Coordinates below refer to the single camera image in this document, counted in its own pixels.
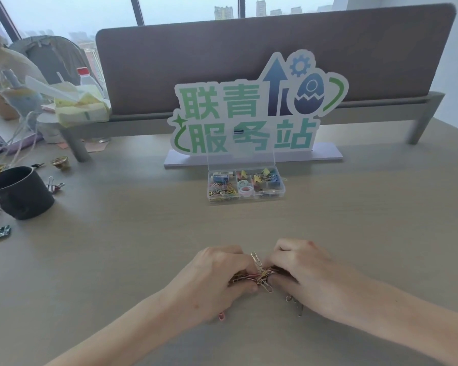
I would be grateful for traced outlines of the green and white standing sign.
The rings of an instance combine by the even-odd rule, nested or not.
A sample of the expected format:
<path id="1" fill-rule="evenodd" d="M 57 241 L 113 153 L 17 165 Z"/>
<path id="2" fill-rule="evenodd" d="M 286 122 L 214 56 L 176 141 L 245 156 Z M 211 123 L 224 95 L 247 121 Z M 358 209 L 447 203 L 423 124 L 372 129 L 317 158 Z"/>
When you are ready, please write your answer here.
<path id="1" fill-rule="evenodd" d="M 166 168 L 208 164 L 203 127 L 229 121 L 266 121 L 276 130 L 276 162 L 343 158 L 334 144 L 315 140 L 349 83 L 318 68 L 311 51 L 297 50 L 287 59 L 273 53 L 255 80 L 177 84 L 174 90 L 179 106 L 167 119 L 174 131 Z"/>

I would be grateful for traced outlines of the black cup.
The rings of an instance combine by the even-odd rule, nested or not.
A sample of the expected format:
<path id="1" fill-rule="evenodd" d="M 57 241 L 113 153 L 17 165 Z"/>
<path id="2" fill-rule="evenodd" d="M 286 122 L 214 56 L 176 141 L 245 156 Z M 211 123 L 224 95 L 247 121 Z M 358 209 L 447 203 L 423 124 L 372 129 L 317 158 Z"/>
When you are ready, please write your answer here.
<path id="1" fill-rule="evenodd" d="M 19 221 L 47 212 L 55 203 L 35 168 L 17 166 L 0 172 L 0 208 Z"/>

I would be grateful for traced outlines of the person's right forearm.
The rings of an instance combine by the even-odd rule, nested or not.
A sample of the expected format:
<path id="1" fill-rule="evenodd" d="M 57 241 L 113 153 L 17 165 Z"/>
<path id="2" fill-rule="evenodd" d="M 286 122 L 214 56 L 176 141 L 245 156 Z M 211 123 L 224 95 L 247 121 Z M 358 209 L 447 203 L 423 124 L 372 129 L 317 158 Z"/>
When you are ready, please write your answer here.
<path id="1" fill-rule="evenodd" d="M 339 263 L 327 267 L 339 306 L 330 317 L 458 366 L 458 312 L 440 307 Z"/>

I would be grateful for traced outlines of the person's left hand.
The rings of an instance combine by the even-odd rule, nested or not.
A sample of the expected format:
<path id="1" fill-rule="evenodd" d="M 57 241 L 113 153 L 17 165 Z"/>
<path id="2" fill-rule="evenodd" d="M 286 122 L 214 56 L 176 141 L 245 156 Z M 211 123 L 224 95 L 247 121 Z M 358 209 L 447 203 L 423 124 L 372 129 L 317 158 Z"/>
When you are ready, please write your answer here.
<path id="1" fill-rule="evenodd" d="M 163 290 L 164 303 L 177 331 L 185 331 L 217 317 L 243 294 L 234 294 L 231 278 L 256 273 L 253 258 L 240 246 L 207 247 Z"/>

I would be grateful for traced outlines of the clear plastic bottle red cap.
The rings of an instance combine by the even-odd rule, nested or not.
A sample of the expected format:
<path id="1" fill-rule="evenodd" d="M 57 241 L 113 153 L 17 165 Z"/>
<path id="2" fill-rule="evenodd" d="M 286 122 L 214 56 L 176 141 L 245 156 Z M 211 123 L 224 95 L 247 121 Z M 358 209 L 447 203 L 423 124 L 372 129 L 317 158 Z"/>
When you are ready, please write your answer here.
<path id="1" fill-rule="evenodd" d="M 100 92 L 100 95 L 102 98 L 105 98 L 104 90 L 98 83 L 98 81 L 94 78 L 94 76 L 91 75 L 89 69 L 87 67 L 79 67 L 77 68 L 77 72 L 80 77 L 80 85 L 81 86 L 86 86 L 86 85 L 94 85 L 97 87 L 98 91 Z"/>

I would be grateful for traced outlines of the person's right hand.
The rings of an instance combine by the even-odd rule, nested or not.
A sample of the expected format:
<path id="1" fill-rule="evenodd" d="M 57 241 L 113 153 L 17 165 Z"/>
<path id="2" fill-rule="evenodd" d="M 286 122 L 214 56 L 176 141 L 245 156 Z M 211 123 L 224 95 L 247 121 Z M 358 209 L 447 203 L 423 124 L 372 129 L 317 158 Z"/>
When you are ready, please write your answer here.
<path id="1" fill-rule="evenodd" d="M 355 307 L 355 285 L 360 275 L 333 260 L 309 240 L 281 238 L 265 264 L 279 270 L 269 283 L 312 311 L 348 324 Z"/>

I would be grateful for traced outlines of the yellow tissue pack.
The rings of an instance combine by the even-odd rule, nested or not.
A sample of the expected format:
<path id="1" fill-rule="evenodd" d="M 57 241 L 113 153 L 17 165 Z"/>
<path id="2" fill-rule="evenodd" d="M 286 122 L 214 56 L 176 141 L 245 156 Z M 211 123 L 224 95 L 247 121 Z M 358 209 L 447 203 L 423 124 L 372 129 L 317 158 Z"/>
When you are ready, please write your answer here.
<path id="1" fill-rule="evenodd" d="M 52 87 L 79 99 L 71 101 L 54 98 L 55 115 L 63 127 L 104 123 L 110 120 L 110 102 L 103 97 L 96 85 L 74 86 L 70 82 L 62 82 L 53 84 Z"/>

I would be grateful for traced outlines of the person's left forearm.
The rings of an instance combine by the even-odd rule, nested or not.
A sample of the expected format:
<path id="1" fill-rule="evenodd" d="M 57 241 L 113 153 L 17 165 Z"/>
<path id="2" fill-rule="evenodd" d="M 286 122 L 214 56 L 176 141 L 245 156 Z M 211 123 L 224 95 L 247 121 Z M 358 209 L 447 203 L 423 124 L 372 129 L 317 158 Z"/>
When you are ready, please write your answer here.
<path id="1" fill-rule="evenodd" d="M 133 366 L 199 321 L 195 298 L 162 290 L 45 366 Z"/>

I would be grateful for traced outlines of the heap of paper clips in box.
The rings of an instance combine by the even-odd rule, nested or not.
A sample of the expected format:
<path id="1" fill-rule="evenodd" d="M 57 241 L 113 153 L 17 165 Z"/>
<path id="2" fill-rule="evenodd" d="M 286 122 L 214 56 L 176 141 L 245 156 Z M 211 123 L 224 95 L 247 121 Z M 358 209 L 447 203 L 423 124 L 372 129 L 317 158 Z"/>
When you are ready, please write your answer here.
<path id="1" fill-rule="evenodd" d="M 208 187 L 208 200 L 210 202 L 232 201 L 238 198 L 237 187 L 232 184 L 213 183 Z"/>

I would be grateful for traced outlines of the clear plastic organizer box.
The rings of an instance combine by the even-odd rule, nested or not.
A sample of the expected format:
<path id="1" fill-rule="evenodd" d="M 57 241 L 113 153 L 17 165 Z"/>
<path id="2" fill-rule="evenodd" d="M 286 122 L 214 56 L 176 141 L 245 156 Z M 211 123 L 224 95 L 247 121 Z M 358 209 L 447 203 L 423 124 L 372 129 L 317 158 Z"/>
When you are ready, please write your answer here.
<path id="1" fill-rule="evenodd" d="M 210 202 L 283 197 L 286 187 L 275 160 L 276 130 L 264 120 L 203 127 Z"/>

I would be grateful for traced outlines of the grey chair backrest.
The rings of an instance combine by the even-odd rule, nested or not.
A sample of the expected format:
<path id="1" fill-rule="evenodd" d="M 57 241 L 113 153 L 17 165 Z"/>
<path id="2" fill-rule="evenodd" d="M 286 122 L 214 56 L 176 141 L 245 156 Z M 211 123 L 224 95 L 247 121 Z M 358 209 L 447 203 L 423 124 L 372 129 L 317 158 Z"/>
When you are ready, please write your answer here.
<path id="1" fill-rule="evenodd" d="M 78 68 L 93 70 L 86 53 L 74 42 L 62 36 L 32 36 L 13 42 L 9 48 L 29 58 L 42 72 L 49 84 L 64 81 L 80 85 Z"/>

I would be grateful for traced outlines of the colourful binder clips in box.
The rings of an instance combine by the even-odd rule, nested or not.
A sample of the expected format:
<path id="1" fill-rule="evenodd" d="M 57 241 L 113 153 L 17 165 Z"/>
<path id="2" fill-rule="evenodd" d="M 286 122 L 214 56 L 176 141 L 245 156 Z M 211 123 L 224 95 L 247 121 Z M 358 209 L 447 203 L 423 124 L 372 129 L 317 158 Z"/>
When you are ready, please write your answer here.
<path id="1" fill-rule="evenodd" d="M 240 170 L 236 172 L 237 184 L 242 179 L 247 179 L 254 187 L 253 198 L 281 197 L 286 188 L 278 170 L 273 168 Z"/>

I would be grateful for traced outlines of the silver binder clip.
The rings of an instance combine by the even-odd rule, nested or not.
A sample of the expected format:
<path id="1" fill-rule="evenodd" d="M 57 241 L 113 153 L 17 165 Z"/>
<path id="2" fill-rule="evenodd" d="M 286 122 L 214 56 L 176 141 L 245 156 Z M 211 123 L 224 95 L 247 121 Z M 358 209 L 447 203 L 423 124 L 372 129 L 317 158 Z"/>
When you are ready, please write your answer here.
<path id="1" fill-rule="evenodd" d="M 63 182 L 61 182 L 59 184 L 55 184 L 55 179 L 52 176 L 50 176 L 48 178 L 48 181 L 46 183 L 47 190 L 53 195 L 58 193 L 59 191 L 61 191 L 61 189 L 64 186 L 65 186 L 65 183 L 63 183 Z"/>

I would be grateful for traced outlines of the grey desk divider panel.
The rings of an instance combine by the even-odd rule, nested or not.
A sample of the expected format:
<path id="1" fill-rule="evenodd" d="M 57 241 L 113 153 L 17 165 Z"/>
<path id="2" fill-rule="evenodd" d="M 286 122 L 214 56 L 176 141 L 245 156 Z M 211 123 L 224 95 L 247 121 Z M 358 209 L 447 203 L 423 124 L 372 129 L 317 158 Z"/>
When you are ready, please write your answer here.
<path id="1" fill-rule="evenodd" d="M 172 133 L 175 85 L 236 79 L 261 79 L 263 116 L 288 118 L 295 102 L 322 96 L 289 93 L 291 79 L 320 68 L 349 83 L 324 79 L 337 99 L 322 102 L 323 125 L 413 120 L 415 145 L 445 96 L 430 87 L 456 14 L 442 3 L 104 29 L 96 42 L 113 115 L 60 133 L 86 162 L 82 139 Z"/>

